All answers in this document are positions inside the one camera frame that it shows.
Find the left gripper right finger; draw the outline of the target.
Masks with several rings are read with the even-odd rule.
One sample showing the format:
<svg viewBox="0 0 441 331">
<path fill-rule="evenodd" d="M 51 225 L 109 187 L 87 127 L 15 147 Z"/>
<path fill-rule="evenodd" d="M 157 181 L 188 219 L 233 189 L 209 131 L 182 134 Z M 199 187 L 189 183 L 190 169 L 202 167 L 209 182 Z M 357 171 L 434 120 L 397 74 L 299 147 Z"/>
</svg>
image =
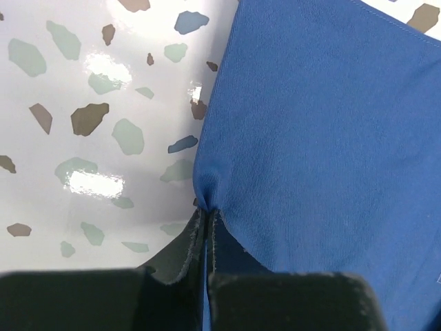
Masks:
<svg viewBox="0 0 441 331">
<path fill-rule="evenodd" d="M 229 233 L 220 210 L 207 225 L 212 330 L 387 329 L 373 290 L 358 275 L 272 272 Z"/>
</svg>

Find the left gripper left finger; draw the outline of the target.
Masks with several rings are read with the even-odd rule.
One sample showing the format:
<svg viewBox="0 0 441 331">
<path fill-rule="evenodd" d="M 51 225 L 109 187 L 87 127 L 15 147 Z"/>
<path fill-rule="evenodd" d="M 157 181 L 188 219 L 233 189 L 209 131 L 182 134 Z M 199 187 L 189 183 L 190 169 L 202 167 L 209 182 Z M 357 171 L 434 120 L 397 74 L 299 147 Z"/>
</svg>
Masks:
<svg viewBox="0 0 441 331">
<path fill-rule="evenodd" d="M 205 220 L 136 268 L 1 274 L 1 329 L 201 330 Z"/>
</svg>

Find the blue surgical cloth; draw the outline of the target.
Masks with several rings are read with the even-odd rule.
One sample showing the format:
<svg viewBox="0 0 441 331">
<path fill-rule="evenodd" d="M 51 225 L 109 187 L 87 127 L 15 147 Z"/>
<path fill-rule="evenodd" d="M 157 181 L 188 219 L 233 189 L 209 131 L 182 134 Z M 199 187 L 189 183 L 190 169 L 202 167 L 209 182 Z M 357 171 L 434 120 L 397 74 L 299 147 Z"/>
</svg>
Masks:
<svg viewBox="0 0 441 331">
<path fill-rule="evenodd" d="M 241 1 L 194 164 L 274 272 L 354 272 L 440 323 L 440 2 Z"/>
</svg>

